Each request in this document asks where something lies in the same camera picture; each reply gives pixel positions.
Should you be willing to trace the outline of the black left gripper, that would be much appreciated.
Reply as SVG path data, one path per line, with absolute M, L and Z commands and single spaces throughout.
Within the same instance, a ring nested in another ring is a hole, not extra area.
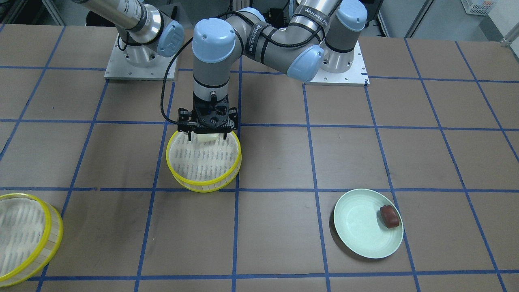
M 229 97 L 210 98 L 209 101 L 193 95 L 191 111 L 178 109 L 178 132 L 188 133 L 188 141 L 196 134 L 222 134 L 223 140 L 227 134 L 237 130 L 238 113 L 236 107 L 229 106 Z

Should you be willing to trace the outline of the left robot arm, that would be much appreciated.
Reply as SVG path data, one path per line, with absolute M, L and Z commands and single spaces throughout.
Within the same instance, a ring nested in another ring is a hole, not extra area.
M 235 131 L 238 112 L 230 107 L 231 66 L 242 56 L 301 82 L 319 70 L 342 74 L 354 64 L 354 49 L 368 13 L 359 0 L 302 0 L 286 28 L 275 28 L 247 7 L 227 19 L 203 19 L 193 30 L 193 109 L 180 108 L 177 130 L 192 133 Z

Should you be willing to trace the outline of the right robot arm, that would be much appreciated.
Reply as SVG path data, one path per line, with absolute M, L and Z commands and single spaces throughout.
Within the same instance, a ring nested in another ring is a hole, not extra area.
M 75 0 L 115 25 L 116 55 L 123 64 L 152 69 L 170 66 L 184 42 L 184 27 L 174 17 L 140 0 Z

